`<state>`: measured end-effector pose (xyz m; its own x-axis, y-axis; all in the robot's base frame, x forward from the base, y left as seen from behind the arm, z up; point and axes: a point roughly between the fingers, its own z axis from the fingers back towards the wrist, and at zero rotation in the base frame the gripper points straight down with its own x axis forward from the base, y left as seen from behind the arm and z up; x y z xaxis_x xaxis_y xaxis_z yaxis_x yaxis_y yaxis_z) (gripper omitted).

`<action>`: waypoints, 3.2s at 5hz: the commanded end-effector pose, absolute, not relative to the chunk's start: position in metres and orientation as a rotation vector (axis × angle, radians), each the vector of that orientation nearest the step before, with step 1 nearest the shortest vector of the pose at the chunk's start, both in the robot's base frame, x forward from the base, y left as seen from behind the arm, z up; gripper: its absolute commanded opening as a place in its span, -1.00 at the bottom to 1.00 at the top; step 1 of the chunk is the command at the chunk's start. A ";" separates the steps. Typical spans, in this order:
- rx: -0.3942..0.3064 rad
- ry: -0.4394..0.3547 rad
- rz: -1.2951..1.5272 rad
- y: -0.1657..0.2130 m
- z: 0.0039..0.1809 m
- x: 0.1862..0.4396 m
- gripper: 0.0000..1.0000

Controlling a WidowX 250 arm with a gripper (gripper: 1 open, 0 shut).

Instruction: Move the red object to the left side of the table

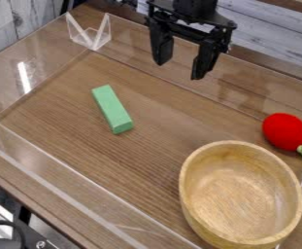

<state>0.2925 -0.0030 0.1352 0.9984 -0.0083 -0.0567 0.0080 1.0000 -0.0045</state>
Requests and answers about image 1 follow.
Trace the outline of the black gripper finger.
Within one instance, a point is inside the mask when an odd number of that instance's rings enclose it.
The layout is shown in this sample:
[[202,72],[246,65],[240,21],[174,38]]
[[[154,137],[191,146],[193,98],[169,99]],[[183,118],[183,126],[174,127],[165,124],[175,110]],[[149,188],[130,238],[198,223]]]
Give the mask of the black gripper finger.
[[163,65],[173,57],[174,38],[169,27],[150,19],[149,36],[153,60],[158,65]]
[[204,39],[198,47],[198,55],[193,59],[191,65],[191,80],[201,80],[206,73],[212,70],[214,64],[219,56],[216,42]]

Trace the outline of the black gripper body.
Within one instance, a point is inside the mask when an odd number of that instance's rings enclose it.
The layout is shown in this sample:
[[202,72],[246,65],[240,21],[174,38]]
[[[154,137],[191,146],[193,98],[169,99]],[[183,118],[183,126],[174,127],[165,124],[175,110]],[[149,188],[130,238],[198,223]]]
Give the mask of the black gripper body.
[[146,0],[149,30],[201,43],[207,40],[226,49],[236,24],[216,11],[218,0]]

